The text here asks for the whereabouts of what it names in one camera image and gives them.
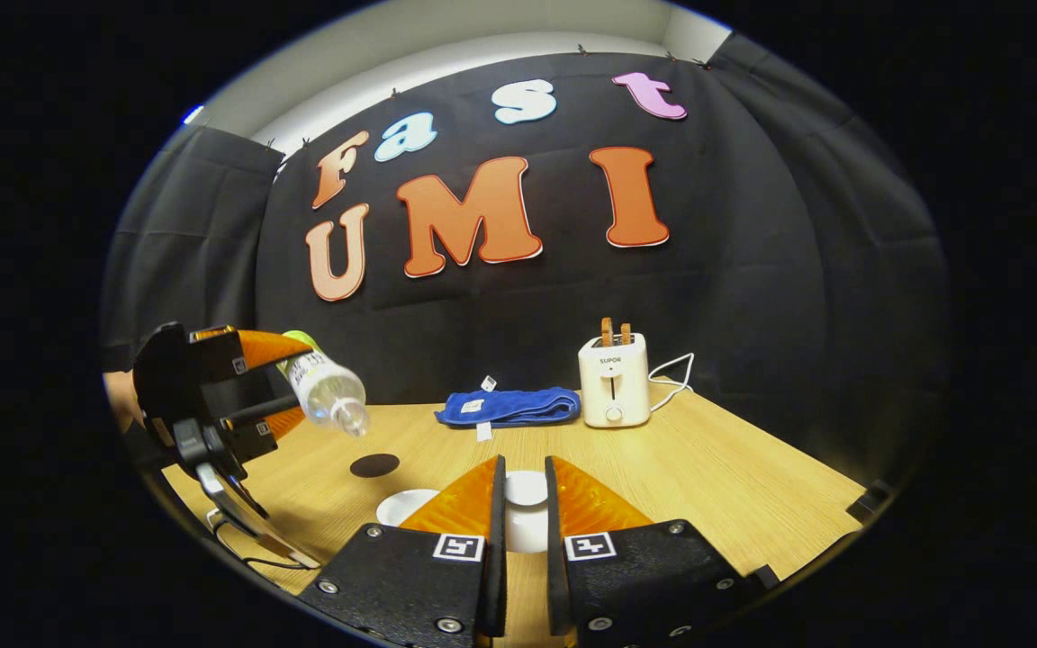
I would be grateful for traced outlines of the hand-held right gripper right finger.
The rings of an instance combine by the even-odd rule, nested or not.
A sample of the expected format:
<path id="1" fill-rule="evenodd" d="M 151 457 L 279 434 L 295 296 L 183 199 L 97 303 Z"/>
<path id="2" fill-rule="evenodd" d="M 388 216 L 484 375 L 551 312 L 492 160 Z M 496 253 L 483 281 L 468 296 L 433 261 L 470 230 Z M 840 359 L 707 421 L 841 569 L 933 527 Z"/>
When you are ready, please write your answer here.
<path id="1" fill-rule="evenodd" d="M 686 519 L 652 522 L 573 463 L 548 456 L 546 614 L 564 648 L 667 648 L 762 597 Z"/>

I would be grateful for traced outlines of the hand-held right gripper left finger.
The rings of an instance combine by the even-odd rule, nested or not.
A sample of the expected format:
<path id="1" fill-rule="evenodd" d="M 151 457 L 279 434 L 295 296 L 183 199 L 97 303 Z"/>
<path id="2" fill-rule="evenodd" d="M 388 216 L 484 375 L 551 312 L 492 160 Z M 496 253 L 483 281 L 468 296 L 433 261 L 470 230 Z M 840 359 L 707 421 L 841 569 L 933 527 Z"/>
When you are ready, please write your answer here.
<path id="1" fill-rule="evenodd" d="M 495 455 L 399 525 L 363 525 L 299 600 L 390 648 L 493 648 L 508 605 L 505 479 Z"/>

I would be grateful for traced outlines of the white teacup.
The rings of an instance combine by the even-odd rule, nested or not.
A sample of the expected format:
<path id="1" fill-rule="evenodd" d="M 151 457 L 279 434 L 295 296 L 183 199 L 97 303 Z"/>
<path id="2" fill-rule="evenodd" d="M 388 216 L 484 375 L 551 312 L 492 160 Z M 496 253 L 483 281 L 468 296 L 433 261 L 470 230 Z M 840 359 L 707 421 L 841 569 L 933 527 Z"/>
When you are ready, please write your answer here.
<path id="1" fill-rule="evenodd" d="M 388 496 L 380 501 L 375 510 L 379 525 L 399 527 L 436 496 L 437 490 L 432 489 L 403 490 Z"/>

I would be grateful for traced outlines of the clear plastic water bottle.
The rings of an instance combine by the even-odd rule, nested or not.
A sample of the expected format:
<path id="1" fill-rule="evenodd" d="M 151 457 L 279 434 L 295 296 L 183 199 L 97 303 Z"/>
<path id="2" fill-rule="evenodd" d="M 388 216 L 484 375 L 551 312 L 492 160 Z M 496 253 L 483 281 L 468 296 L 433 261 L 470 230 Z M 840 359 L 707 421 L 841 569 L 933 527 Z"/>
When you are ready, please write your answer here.
<path id="1" fill-rule="evenodd" d="M 283 336 L 311 348 L 310 353 L 277 365 L 293 387 L 306 418 L 320 427 L 338 429 L 351 436 L 365 436 L 370 418 L 362 381 L 321 353 L 320 345 L 300 329 L 289 329 Z"/>

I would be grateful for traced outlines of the dark round coaster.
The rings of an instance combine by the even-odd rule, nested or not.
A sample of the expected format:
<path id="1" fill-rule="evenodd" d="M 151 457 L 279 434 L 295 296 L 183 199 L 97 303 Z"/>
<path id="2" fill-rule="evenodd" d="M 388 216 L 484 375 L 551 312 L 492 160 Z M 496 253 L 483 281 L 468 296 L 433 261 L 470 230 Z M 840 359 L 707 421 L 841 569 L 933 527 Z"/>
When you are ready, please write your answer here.
<path id="1" fill-rule="evenodd" d="M 370 453 L 357 458 L 349 466 L 351 475 L 362 479 L 375 479 L 392 474 L 401 464 L 398 455 L 392 453 Z"/>

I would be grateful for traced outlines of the white toaster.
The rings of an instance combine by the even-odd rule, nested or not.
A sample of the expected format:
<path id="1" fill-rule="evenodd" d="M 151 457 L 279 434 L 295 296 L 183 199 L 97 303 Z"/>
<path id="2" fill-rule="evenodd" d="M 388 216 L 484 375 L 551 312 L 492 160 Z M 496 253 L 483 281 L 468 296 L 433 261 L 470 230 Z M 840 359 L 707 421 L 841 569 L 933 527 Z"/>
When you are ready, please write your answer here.
<path id="1" fill-rule="evenodd" d="M 649 394 L 646 337 L 630 333 L 630 343 L 602 345 L 593 337 L 577 353 L 581 379 L 581 416 L 592 429 L 618 429 L 649 422 L 652 402 Z"/>

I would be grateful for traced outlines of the folded blue towel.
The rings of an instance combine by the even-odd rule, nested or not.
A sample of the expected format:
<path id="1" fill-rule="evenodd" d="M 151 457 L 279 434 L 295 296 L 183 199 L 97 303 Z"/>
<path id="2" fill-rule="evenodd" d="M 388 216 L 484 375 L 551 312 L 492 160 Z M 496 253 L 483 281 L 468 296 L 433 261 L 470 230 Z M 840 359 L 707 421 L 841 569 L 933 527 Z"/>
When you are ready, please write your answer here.
<path id="1" fill-rule="evenodd" d="M 435 411 L 435 418 L 455 429 L 474 428 L 482 423 L 509 429 L 571 422 L 581 410 L 581 395 L 564 387 L 535 391 L 478 390 L 450 394 L 445 405 Z"/>

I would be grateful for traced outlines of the black backdrop cloth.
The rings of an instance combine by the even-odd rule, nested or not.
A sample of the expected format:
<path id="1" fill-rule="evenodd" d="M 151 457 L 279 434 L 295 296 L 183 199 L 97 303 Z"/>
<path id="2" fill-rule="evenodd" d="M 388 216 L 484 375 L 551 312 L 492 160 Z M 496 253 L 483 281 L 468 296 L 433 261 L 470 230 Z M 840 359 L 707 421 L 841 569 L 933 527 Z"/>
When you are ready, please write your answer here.
<path id="1" fill-rule="evenodd" d="M 732 34 L 708 65 L 552 54 L 435 79 L 283 153 L 163 147 L 104 266 L 100 365 L 161 323 L 303 329 L 373 403 L 579 386 L 600 319 L 856 482 L 900 480 L 950 384 L 948 272 L 851 106 Z"/>

